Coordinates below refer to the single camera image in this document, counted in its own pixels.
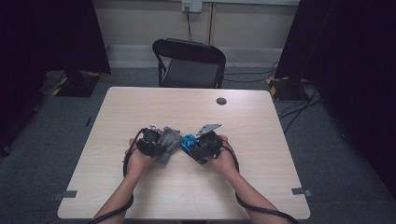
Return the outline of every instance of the gray carpet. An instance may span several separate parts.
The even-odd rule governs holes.
[[[269,69],[227,68],[226,73]],[[0,223],[86,223],[59,219],[60,201],[53,200],[53,195],[66,190],[106,91],[112,86],[158,85],[156,68],[117,68],[112,73],[100,78],[91,98],[54,97],[50,95],[54,87],[44,91],[40,109],[10,146],[10,156],[0,158]],[[61,75],[48,73],[45,86]],[[255,80],[265,76],[226,78]],[[313,93],[313,86],[306,88]],[[268,90],[268,86],[265,81],[224,81],[223,89]],[[274,104],[278,114],[301,107],[291,102]],[[281,120],[284,129],[292,117]],[[307,198],[311,218],[300,223],[396,223],[396,202],[372,167],[343,138],[337,118],[322,102],[299,115],[286,139],[303,187],[314,194]]]

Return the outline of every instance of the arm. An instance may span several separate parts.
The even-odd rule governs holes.
[[[226,136],[220,136],[223,141],[225,141],[225,146],[231,148],[228,145],[228,139]],[[233,187],[235,192],[241,198],[241,200],[247,204],[269,208],[276,210],[276,207],[268,201],[264,196],[262,196],[257,190],[255,190],[244,177],[242,177],[236,170],[235,164],[233,162],[233,156],[224,147],[221,149],[219,156],[216,159],[206,158],[214,168],[224,175],[230,185]],[[286,224],[288,223],[282,217],[276,217],[272,215],[267,215],[263,213],[258,213],[250,210],[246,210],[250,220],[253,224],[258,223],[271,223],[271,224]]]
[[[129,140],[129,144],[131,145],[133,141],[134,139],[131,138]],[[108,212],[114,211],[127,204],[132,197],[134,188],[136,187],[140,177],[154,160],[155,160],[154,158],[142,154],[139,150],[135,150],[128,161],[126,176],[121,181],[116,191],[114,191],[114,193],[110,196],[110,198],[102,206],[102,208],[99,209],[99,211],[96,213],[94,218],[97,218]],[[126,211],[121,212],[115,215],[114,217],[110,217],[102,221],[101,223],[123,223],[125,219],[125,214]]]

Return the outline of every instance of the wall outlet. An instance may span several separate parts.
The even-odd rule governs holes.
[[[202,1],[181,1],[181,11],[185,12],[186,7],[189,12],[202,12]]]

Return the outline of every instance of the wooden tabletop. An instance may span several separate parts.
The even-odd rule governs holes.
[[[218,98],[227,101],[217,103]],[[280,211],[307,219],[310,211],[292,157],[267,91],[113,87],[93,124],[64,198],[60,218],[92,218],[117,188],[128,139],[154,124],[196,134],[221,123],[239,160],[240,173]],[[155,162],[134,190],[127,218],[248,219],[234,191],[209,163],[200,165],[181,149],[166,165]]]

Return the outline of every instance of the forearm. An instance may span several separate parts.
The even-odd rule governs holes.
[[[277,208],[268,201],[264,196],[262,196],[257,190],[255,190],[244,177],[242,177],[237,172],[230,172],[227,174],[226,179],[231,184],[235,192],[238,194],[239,198],[252,206],[268,208],[272,210],[276,210]],[[258,223],[288,223],[282,217],[275,217],[271,215],[266,215],[263,213],[254,212],[247,209],[247,214],[250,217],[250,220],[253,224]]]
[[[140,176],[141,174],[139,173],[125,176],[120,185],[117,187],[116,191],[114,191],[114,193],[97,212],[94,218],[102,216],[108,212],[112,212],[127,204],[133,195],[134,188],[136,187]],[[126,211],[121,212],[116,214],[114,217],[110,217],[100,223],[123,223],[125,219],[125,213]]]

